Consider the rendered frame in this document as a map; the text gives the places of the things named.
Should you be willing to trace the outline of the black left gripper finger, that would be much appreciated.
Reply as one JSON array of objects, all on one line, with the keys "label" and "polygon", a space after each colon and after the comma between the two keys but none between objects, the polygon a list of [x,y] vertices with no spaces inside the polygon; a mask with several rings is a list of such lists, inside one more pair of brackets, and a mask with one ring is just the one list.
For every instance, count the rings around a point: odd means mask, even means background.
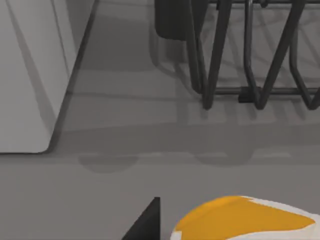
[{"label": "black left gripper finger", "polygon": [[121,240],[161,240],[161,198],[154,197]]}]

